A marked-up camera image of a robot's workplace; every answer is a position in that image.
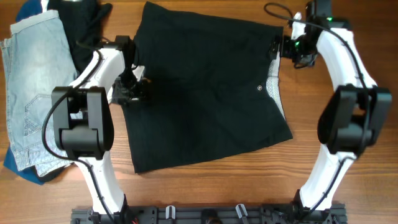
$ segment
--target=jeans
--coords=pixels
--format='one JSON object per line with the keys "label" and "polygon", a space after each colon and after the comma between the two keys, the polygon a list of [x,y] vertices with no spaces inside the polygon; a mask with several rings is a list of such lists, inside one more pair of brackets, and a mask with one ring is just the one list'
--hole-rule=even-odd
{"label": "jeans", "polygon": [[[67,38],[57,11],[47,11],[11,25],[11,38],[0,42],[6,77],[7,132],[18,170],[35,166],[44,176],[71,161],[50,155],[42,144],[44,118],[51,108],[51,92],[77,77]],[[54,141],[53,121],[47,144],[65,156]]]}

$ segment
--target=wire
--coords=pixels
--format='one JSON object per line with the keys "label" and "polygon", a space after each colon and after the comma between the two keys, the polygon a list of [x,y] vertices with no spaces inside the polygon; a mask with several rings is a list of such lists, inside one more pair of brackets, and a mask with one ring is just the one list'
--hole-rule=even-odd
{"label": "wire", "polygon": [[104,39],[104,40],[106,40],[106,41],[108,41],[108,42],[112,42],[111,40],[109,40],[109,39],[106,38],[106,37],[101,37],[101,39]]}
{"label": "wire", "polygon": [[[290,14],[290,18],[288,18],[288,17],[286,17],[286,16],[281,16],[281,15],[278,15],[278,14],[276,14],[276,13],[273,13],[273,12],[268,11],[267,6],[278,6],[278,7],[281,7],[282,9],[285,9],[285,10]],[[279,19],[286,19],[286,20],[288,20],[288,21],[291,21],[291,19],[293,19],[293,13],[292,13],[292,11],[291,11],[287,6],[284,6],[284,5],[279,4],[279,3],[276,3],[276,2],[269,2],[269,3],[267,3],[267,4],[264,6],[264,10],[265,10],[268,14],[270,14],[270,15],[276,17],[276,18],[279,18]]]}
{"label": "wire", "polygon": [[[282,9],[285,9],[290,14],[290,17],[281,16],[281,15],[278,15],[276,13],[270,12],[267,9],[268,6],[281,7]],[[364,119],[364,125],[363,125],[363,132],[362,132],[362,136],[361,136],[361,143],[359,145],[360,149],[364,148],[365,147],[365,143],[366,143],[366,131],[368,130],[368,124],[369,124],[369,119],[370,119],[369,118],[370,117],[369,90],[368,90],[368,88],[367,88],[367,86],[365,84],[365,81],[364,81],[364,78],[363,78],[363,73],[361,72],[361,69],[360,69],[359,63],[358,63],[358,61],[357,61],[357,59],[355,57],[355,54],[354,54],[353,50],[351,49],[351,47],[349,47],[347,41],[345,41],[342,37],[340,37],[340,35],[338,35],[336,32],[334,32],[334,31],[332,31],[332,30],[330,30],[328,28],[322,27],[320,25],[317,25],[317,24],[314,24],[314,23],[311,23],[311,22],[306,22],[306,21],[301,21],[301,20],[298,20],[298,19],[293,19],[292,11],[288,7],[286,7],[286,6],[282,5],[282,4],[269,2],[269,3],[264,5],[264,10],[269,15],[274,16],[274,17],[279,18],[279,19],[285,19],[285,20],[288,20],[290,22],[299,22],[299,23],[302,23],[302,24],[306,24],[308,26],[313,26],[313,27],[319,28],[321,30],[327,31],[327,32],[331,33],[332,35],[334,35],[337,39],[339,39],[343,43],[343,45],[347,48],[347,50],[348,50],[349,54],[351,55],[351,58],[352,58],[352,60],[353,60],[353,62],[355,64],[356,71],[358,72],[359,81],[361,82],[363,90],[365,92],[365,99],[364,99],[364,102],[365,102],[365,119]],[[326,192],[324,193],[323,197],[318,201],[318,203],[310,210],[310,212],[307,215],[310,215],[313,211],[315,211],[315,209],[327,197],[330,189],[333,187],[333,185],[334,185],[334,183],[335,183],[335,181],[336,181],[336,179],[337,179],[337,177],[338,177],[338,175],[340,173],[341,168],[344,165],[345,160],[347,160],[347,159],[354,160],[351,157],[346,157],[346,158],[344,158],[342,160],[342,162],[340,163],[340,166],[339,166],[335,176],[333,177],[333,180],[332,180],[329,188],[326,190]]]}
{"label": "wire", "polygon": [[84,85],[84,84],[91,78],[91,76],[94,74],[94,72],[95,72],[95,71],[98,69],[98,67],[100,66],[101,61],[102,61],[102,59],[103,59],[103,56],[102,56],[101,52],[100,52],[98,49],[96,49],[96,48],[94,48],[94,47],[87,46],[87,45],[82,44],[82,43],[80,43],[80,42],[76,42],[76,44],[79,45],[80,47],[84,47],[84,48],[91,49],[91,50],[95,51],[95,52],[98,54],[98,61],[97,61],[97,63],[95,64],[94,68],[90,71],[90,73],[81,81],[81,83],[79,83],[77,86],[73,87],[72,89],[69,89],[65,94],[63,94],[63,95],[52,105],[52,107],[50,108],[49,113],[47,114],[47,116],[45,117],[44,122],[43,122],[43,127],[42,127],[42,142],[43,142],[43,145],[44,145],[45,150],[47,150],[47,152],[49,152],[49,153],[50,153],[51,155],[53,155],[54,157],[59,158],[59,159],[63,159],[63,160],[69,160],[69,161],[79,162],[79,163],[81,163],[81,164],[83,164],[84,166],[87,167],[88,172],[90,173],[91,179],[92,179],[92,181],[93,181],[94,188],[95,188],[95,191],[96,191],[96,193],[97,193],[97,196],[98,196],[99,201],[101,202],[101,204],[102,204],[102,206],[103,206],[103,208],[104,208],[106,214],[108,215],[109,219],[111,220],[111,222],[113,222],[113,223],[116,224],[116,222],[115,222],[114,219],[112,218],[112,216],[111,216],[111,214],[110,214],[110,212],[109,212],[107,206],[105,205],[104,198],[103,198],[103,196],[101,195],[100,188],[98,187],[98,183],[97,183],[97,181],[96,181],[96,178],[95,178],[95,175],[94,175],[94,172],[93,172],[92,167],[91,167],[87,162],[85,162],[85,161],[82,161],[82,160],[79,160],[79,159],[69,159],[69,158],[67,158],[67,157],[59,156],[58,154],[56,154],[55,152],[53,152],[53,150],[50,149],[49,145],[47,144],[47,140],[45,139],[45,133],[46,133],[46,130],[47,130],[47,125],[48,125],[48,123],[49,123],[49,120],[50,120],[51,115],[54,113],[54,111],[55,111],[55,109],[57,108],[57,106],[58,106],[66,97],[68,97],[69,94],[70,94],[71,92],[73,92],[73,91],[79,89],[79,87],[81,87],[82,85]]}

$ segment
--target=black shirt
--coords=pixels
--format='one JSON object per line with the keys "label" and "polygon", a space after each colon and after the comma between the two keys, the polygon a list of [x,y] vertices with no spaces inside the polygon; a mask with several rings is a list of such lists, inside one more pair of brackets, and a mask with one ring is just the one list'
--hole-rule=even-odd
{"label": "black shirt", "polygon": [[292,138],[266,91],[281,27],[147,2],[134,38],[149,101],[123,106],[135,172],[251,152]]}

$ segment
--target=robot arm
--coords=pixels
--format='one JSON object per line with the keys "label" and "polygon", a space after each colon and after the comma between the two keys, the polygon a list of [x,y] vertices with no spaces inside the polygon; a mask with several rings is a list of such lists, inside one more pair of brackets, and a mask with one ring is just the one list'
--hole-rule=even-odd
{"label": "robot arm", "polygon": [[[106,208],[101,204],[95,183],[84,164],[77,162],[93,199],[93,213],[105,215],[121,213],[126,207],[123,191],[118,185],[114,173],[109,150],[111,149],[114,131],[108,103],[112,99],[112,87],[116,79],[124,78],[130,88],[137,83],[132,75],[131,67],[135,52],[134,44],[128,36],[117,36],[115,42],[102,42],[98,52],[93,52],[93,58],[85,71],[69,87],[56,87],[52,100],[57,101],[70,88],[79,85],[95,68],[98,68],[72,97],[64,99],[54,111],[54,131],[57,147],[66,150],[68,158],[79,159],[89,164],[95,174],[95,181],[103,197]],[[82,120],[73,120],[70,113],[84,111]]]}
{"label": "robot arm", "polygon": [[[301,19],[301,14],[297,13],[294,19]],[[333,24],[333,20],[330,1],[312,1],[307,4],[307,22],[329,28],[348,43],[359,64],[370,98],[366,99],[368,95],[364,93],[352,55],[341,40],[330,32],[293,22],[292,39],[284,42],[288,43],[287,50],[282,49],[282,52],[290,52],[285,55],[293,55],[290,58],[295,63],[300,60],[306,63],[308,58],[320,53],[335,90],[335,95],[318,124],[318,137],[322,143],[318,159],[309,179],[295,197],[295,203],[302,213],[298,217],[307,217],[307,221],[317,220],[316,215],[310,217],[313,211],[318,211],[321,213],[318,217],[322,217],[323,211],[331,208],[333,195],[346,171],[363,153],[365,146],[376,142],[391,104],[389,91],[378,88],[366,71],[354,44],[353,32],[347,29],[347,22],[338,19],[338,23]],[[371,104],[371,111],[368,112],[371,119],[367,125],[364,115],[353,114],[355,107],[365,108],[365,100]],[[360,144],[363,133],[365,146]]]}

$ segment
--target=blue fabric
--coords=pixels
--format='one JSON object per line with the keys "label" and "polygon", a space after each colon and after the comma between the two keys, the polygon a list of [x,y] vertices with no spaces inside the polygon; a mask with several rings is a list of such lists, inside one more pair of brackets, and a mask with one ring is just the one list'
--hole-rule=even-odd
{"label": "blue fabric", "polygon": [[16,22],[26,19],[30,16],[38,15],[43,12],[41,0],[28,0],[24,3],[18,12]]}
{"label": "blue fabric", "polygon": [[30,182],[33,182],[33,183],[39,184],[39,185],[44,184],[37,178],[35,171],[32,168],[18,171],[17,164],[15,163],[14,155],[12,154],[10,147],[8,147],[6,158],[4,160],[3,165],[25,180],[28,180]]}

